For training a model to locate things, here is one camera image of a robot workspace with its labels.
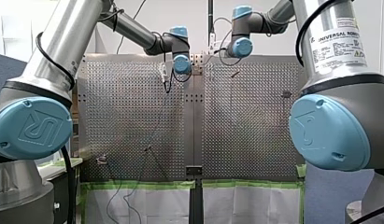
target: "black bracket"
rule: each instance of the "black bracket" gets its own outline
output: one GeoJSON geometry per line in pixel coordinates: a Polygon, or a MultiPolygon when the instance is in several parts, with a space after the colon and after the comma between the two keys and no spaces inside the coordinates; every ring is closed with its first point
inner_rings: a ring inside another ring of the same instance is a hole
{"type": "Polygon", "coordinates": [[[186,175],[202,175],[202,166],[186,166],[186,175]]]}

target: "black cable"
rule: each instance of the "black cable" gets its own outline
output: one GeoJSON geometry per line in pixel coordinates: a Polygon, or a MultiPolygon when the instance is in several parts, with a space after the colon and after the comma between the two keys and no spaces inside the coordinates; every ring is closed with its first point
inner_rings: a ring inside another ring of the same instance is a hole
{"type": "Polygon", "coordinates": [[[317,8],[317,10],[315,10],[313,12],[313,14],[311,14],[311,16],[307,18],[305,23],[302,25],[302,28],[300,28],[299,34],[297,35],[297,38],[296,38],[295,50],[296,50],[296,58],[299,61],[299,64],[301,64],[302,66],[305,66],[305,64],[304,64],[303,59],[302,59],[300,48],[302,45],[302,40],[305,37],[305,34],[307,32],[308,27],[322,13],[323,10],[325,10],[330,5],[334,4],[336,1],[343,1],[343,0],[328,0],[324,3],[322,3],[322,5],[320,5],[317,8]]]}
{"type": "Polygon", "coordinates": [[[376,217],[376,216],[381,215],[383,213],[384,213],[384,206],[379,208],[379,209],[377,209],[376,211],[373,211],[373,212],[371,212],[371,213],[369,213],[369,214],[367,214],[367,215],[365,215],[363,217],[358,218],[357,220],[351,222],[351,224],[363,223],[363,222],[367,221],[368,219],[376,217]]]}
{"type": "MultiPolygon", "coordinates": [[[[134,20],[135,20],[136,17],[138,16],[138,14],[139,14],[139,12],[141,11],[143,5],[145,5],[146,1],[147,1],[147,0],[143,0],[143,1],[142,1],[141,5],[139,6],[139,9],[136,11],[136,14],[135,14],[134,17],[133,17],[134,20]]],[[[118,49],[117,49],[117,51],[116,51],[116,54],[119,54],[119,51],[120,51],[120,48],[121,48],[121,45],[122,45],[122,42],[123,42],[123,41],[124,41],[124,36],[121,37],[121,41],[120,41],[120,44],[119,44],[118,49]]]]}
{"type": "Polygon", "coordinates": [[[46,53],[45,50],[43,50],[42,48],[42,44],[41,44],[41,37],[43,35],[43,32],[38,34],[37,37],[36,37],[36,47],[37,49],[40,51],[40,53],[49,61],[51,62],[52,64],[54,64],[58,69],[60,69],[63,73],[66,74],[66,76],[69,78],[69,82],[70,82],[70,88],[69,90],[71,91],[74,87],[75,87],[75,79],[73,78],[73,76],[70,74],[70,72],[68,70],[66,70],[65,68],[63,68],[60,64],[56,63],[50,56],[49,54],[46,53]]]}
{"type": "Polygon", "coordinates": [[[171,76],[173,76],[173,77],[175,78],[176,81],[183,83],[183,82],[187,82],[187,81],[189,81],[189,79],[190,79],[191,76],[192,76],[192,72],[190,72],[190,73],[188,74],[188,76],[187,76],[185,79],[181,80],[181,79],[178,79],[178,78],[177,78],[177,74],[175,74],[175,72],[174,72],[174,68],[173,68],[172,71],[171,71],[171,76]]]}
{"type": "MultiPolygon", "coordinates": [[[[224,41],[226,40],[226,38],[227,38],[227,36],[229,36],[229,34],[232,32],[232,30],[230,30],[228,33],[227,33],[227,35],[223,38],[223,40],[221,41],[221,43],[220,43],[220,47],[219,47],[219,49],[220,49],[220,52],[222,51],[222,49],[223,49],[223,44],[224,44],[224,41]]],[[[241,60],[242,60],[242,58],[240,58],[237,62],[235,62],[235,63],[225,63],[224,61],[223,61],[223,59],[221,58],[221,54],[220,54],[220,52],[219,52],[219,60],[220,60],[220,62],[222,63],[222,64],[224,64],[224,65],[226,65],[226,66],[235,66],[236,64],[238,64],[238,63],[240,63],[241,62],[241,60]]]]}
{"type": "Polygon", "coordinates": [[[108,21],[110,19],[112,19],[113,17],[117,16],[119,13],[123,13],[124,12],[124,9],[120,9],[119,11],[118,10],[115,10],[112,14],[110,14],[109,16],[103,18],[103,19],[99,19],[98,21],[102,22],[102,21],[108,21]]]}
{"type": "Polygon", "coordinates": [[[172,90],[172,79],[173,79],[173,77],[174,77],[174,74],[173,73],[171,73],[171,77],[169,78],[169,82],[168,81],[165,81],[163,84],[164,84],[164,89],[165,89],[165,93],[170,93],[171,92],[171,90],[172,90]]]}
{"type": "Polygon", "coordinates": [[[166,62],[166,59],[165,59],[165,54],[166,54],[165,49],[166,49],[166,45],[165,45],[165,42],[164,42],[164,40],[163,40],[163,36],[160,35],[159,33],[155,32],[155,31],[153,31],[153,32],[151,32],[151,33],[154,34],[154,35],[157,35],[157,36],[159,37],[159,40],[160,40],[160,45],[159,45],[159,47],[160,47],[160,50],[161,50],[162,53],[163,53],[163,60],[164,60],[164,62],[166,62]]]}
{"type": "Polygon", "coordinates": [[[174,38],[176,38],[176,39],[182,41],[186,46],[188,46],[188,49],[191,48],[191,46],[189,45],[188,41],[184,40],[183,38],[181,38],[181,37],[179,37],[179,36],[177,36],[177,35],[173,35],[173,34],[168,33],[168,32],[164,32],[164,33],[163,33],[163,36],[165,36],[165,35],[171,35],[172,37],[174,37],[174,38]]]}
{"type": "Polygon", "coordinates": [[[74,224],[74,213],[75,213],[75,206],[76,206],[76,200],[75,200],[75,176],[72,169],[72,164],[69,158],[69,154],[67,153],[66,147],[63,146],[61,148],[61,152],[63,153],[64,162],[65,162],[65,168],[68,175],[68,216],[66,223],[74,224]]]}
{"type": "MultiPolygon", "coordinates": [[[[110,172],[110,175],[112,176],[113,178],[113,181],[115,180],[115,176],[113,175],[112,173],[112,169],[110,168],[110,161],[107,163],[107,168],[110,172]]],[[[112,195],[112,197],[109,199],[109,202],[107,202],[107,216],[116,224],[119,224],[119,222],[112,216],[110,215],[109,213],[109,206],[110,204],[112,203],[113,199],[116,197],[116,195],[119,194],[119,191],[121,189],[121,186],[122,186],[122,179],[120,180],[120,184],[119,184],[119,187],[116,189],[116,192],[112,195]]]]}
{"type": "Polygon", "coordinates": [[[80,179],[80,168],[77,166],[75,168],[75,179],[76,179],[76,184],[75,184],[75,211],[73,214],[73,219],[76,222],[76,198],[78,197],[78,180],[80,179]]]}
{"type": "MultiPolygon", "coordinates": [[[[143,164],[142,164],[142,168],[141,168],[141,170],[140,170],[140,172],[139,172],[139,175],[138,175],[138,179],[137,179],[137,181],[136,181],[136,184],[135,184],[135,186],[133,187],[131,193],[129,193],[129,194],[127,194],[127,195],[124,195],[124,196],[122,197],[122,198],[125,200],[125,202],[127,203],[128,207],[129,207],[131,210],[133,210],[134,212],[136,212],[136,214],[138,215],[139,223],[140,223],[140,224],[142,223],[142,218],[141,218],[139,212],[138,212],[134,207],[132,207],[132,206],[130,205],[130,203],[128,202],[127,198],[131,197],[131,196],[135,193],[135,191],[136,191],[136,189],[137,189],[137,187],[138,187],[140,181],[142,180],[143,174],[145,173],[145,169],[146,169],[146,160],[147,160],[146,156],[147,156],[147,154],[148,154],[148,151],[154,153],[154,152],[151,150],[151,145],[150,145],[150,143],[154,140],[154,137],[155,137],[155,135],[156,135],[156,132],[157,132],[157,130],[158,130],[158,127],[159,127],[159,125],[160,125],[160,123],[161,123],[161,121],[162,121],[162,116],[163,116],[164,111],[165,111],[164,109],[165,109],[165,106],[166,106],[166,101],[167,101],[167,99],[168,99],[168,96],[169,96],[169,94],[166,94],[165,97],[164,97],[163,108],[162,108],[162,111],[161,111],[161,113],[160,113],[159,120],[157,121],[157,124],[156,124],[156,126],[154,127],[151,136],[149,137],[149,140],[148,140],[148,142],[147,142],[147,145],[148,145],[148,146],[147,146],[146,148],[144,148],[143,164]]],[[[158,163],[158,165],[159,165],[159,169],[163,172],[164,169],[163,169],[163,167],[161,166],[161,164],[158,163]]],[[[114,176],[113,173],[111,172],[111,168],[110,168],[109,166],[108,166],[108,168],[109,168],[110,175],[112,176],[112,179],[114,180],[114,179],[115,179],[115,176],[114,176]]],[[[119,184],[119,187],[117,188],[115,194],[113,194],[113,196],[110,198],[109,202],[107,203],[107,216],[108,216],[113,222],[115,222],[116,224],[119,224],[119,222],[116,221],[116,219],[114,219],[114,217],[112,217],[112,216],[110,215],[110,213],[109,213],[109,206],[110,206],[111,202],[113,201],[113,199],[116,197],[116,195],[119,194],[119,191],[120,191],[120,189],[121,189],[121,186],[122,186],[122,180],[121,180],[121,182],[120,182],[120,184],[119,184]]]]}

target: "green tape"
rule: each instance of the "green tape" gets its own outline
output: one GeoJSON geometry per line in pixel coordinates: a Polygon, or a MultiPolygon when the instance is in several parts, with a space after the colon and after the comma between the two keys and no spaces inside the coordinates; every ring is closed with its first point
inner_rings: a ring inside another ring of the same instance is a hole
{"type": "Polygon", "coordinates": [[[83,188],[83,184],[80,186],[80,207],[81,207],[81,224],[86,223],[86,201],[88,190],[83,188]]]}
{"type": "Polygon", "coordinates": [[[109,180],[107,182],[88,182],[80,185],[80,206],[81,206],[81,224],[86,222],[86,201],[87,194],[91,190],[102,189],[194,189],[194,181],[174,181],[174,182],[138,182],[135,180],[109,180]]]}
{"type": "Polygon", "coordinates": [[[306,164],[298,164],[296,165],[296,169],[297,169],[297,174],[299,175],[299,178],[306,177],[306,169],[307,169],[306,164]]]}
{"type": "Polygon", "coordinates": [[[300,182],[300,215],[299,220],[300,224],[305,223],[305,191],[306,191],[306,185],[305,182],[300,182]]]}
{"type": "Polygon", "coordinates": [[[299,182],[272,182],[260,180],[203,180],[204,189],[223,189],[234,187],[254,187],[268,189],[299,189],[299,182]]]}
{"type": "Polygon", "coordinates": [[[137,182],[134,180],[107,182],[82,183],[81,186],[86,190],[96,189],[194,189],[194,181],[175,181],[175,182],[137,182]]]}

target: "metal stand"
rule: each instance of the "metal stand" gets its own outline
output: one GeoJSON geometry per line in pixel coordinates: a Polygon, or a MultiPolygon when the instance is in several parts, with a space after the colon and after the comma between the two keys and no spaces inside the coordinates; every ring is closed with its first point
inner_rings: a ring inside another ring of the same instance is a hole
{"type": "Polygon", "coordinates": [[[54,223],[54,191],[34,161],[0,163],[0,223],[54,223]]]}
{"type": "MultiPolygon", "coordinates": [[[[384,206],[384,171],[376,170],[362,201],[350,203],[346,209],[346,223],[369,214],[384,206]]],[[[364,224],[384,224],[384,214],[373,217],[364,224]]]]}

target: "metal pole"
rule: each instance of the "metal pole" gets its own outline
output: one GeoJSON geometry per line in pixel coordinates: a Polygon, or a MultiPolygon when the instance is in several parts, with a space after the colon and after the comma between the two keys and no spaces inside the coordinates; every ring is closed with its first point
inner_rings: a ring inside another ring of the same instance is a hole
{"type": "Polygon", "coordinates": [[[214,28],[214,0],[208,0],[208,45],[214,28]]]}

